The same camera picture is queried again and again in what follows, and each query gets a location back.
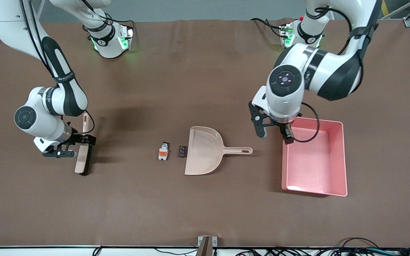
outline small white toy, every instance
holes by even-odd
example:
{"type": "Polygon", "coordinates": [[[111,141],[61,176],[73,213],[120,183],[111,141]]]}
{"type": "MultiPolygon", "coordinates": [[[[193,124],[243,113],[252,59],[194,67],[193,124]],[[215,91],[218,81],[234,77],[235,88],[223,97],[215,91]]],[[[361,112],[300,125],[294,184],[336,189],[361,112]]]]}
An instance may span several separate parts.
{"type": "Polygon", "coordinates": [[[169,145],[167,142],[163,142],[161,148],[159,149],[159,160],[167,160],[167,155],[169,154],[169,145]]]}

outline black circular button pad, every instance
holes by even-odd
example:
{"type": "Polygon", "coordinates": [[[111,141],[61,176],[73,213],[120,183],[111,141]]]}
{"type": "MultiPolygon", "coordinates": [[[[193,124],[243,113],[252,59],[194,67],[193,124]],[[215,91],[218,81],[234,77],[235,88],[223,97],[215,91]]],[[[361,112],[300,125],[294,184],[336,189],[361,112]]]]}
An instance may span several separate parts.
{"type": "Polygon", "coordinates": [[[293,65],[282,65],[270,75],[270,88],[280,97],[294,93],[301,85],[301,73],[293,65]]]}
{"type": "Polygon", "coordinates": [[[36,121],[36,112],[32,107],[21,107],[15,112],[14,120],[21,129],[29,129],[36,121]]]}

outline pink plastic tray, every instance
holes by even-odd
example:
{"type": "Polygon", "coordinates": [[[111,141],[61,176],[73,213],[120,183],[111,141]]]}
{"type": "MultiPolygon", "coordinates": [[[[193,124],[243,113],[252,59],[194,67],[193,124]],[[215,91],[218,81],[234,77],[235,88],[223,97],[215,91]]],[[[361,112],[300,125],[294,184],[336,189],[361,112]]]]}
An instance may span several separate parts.
{"type": "MultiPolygon", "coordinates": [[[[306,140],[316,132],[317,121],[296,118],[291,127],[295,138],[306,140]]],[[[286,191],[347,196],[343,123],[320,120],[319,134],[312,141],[283,145],[281,187],[286,191]]]]}

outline brown tabletop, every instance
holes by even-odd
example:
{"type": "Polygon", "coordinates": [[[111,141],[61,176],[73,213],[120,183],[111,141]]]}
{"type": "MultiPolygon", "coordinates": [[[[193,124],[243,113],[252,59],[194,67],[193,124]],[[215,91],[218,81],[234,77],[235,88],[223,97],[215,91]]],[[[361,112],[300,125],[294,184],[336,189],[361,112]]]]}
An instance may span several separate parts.
{"type": "MultiPolygon", "coordinates": [[[[88,95],[98,144],[87,177],[74,173],[75,159],[42,156],[13,114],[32,88],[53,81],[39,60],[0,42],[0,245],[189,245],[217,235],[221,246],[335,246],[350,236],[410,246],[410,28],[402,21],[380,21],[351,97],[305,95],[320,118],[344,124],[347,197],[280,188],[279,130],[259,139],[247,107],[281,51],[266,27],[140,23],[135,51],[116,59],[100,57],[81,24],[44,27],[88,95]],[[195,125],[255,152],[185,176],[178,147],[195,125]],[[157,160],[163,141],[166,162],[157,160]]],[[[321,48],[338,52],[346,30],[330,22],[321,48]]],[[[68,120],[81,129],[81,118],[68,120]]]]}

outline beige dustpan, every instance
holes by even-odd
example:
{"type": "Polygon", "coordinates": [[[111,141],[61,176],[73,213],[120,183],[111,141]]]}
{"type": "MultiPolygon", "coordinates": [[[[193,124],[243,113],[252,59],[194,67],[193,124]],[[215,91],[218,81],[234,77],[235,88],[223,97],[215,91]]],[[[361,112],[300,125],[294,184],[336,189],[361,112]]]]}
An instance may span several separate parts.
{"type": "Polygon", "coordinates": [[[204,175],[218,167],[225,154],[252,154],[251,148],[224,147],[221,135],[212,128],[194,126],[189,130],[185,175],[204,175]]]}

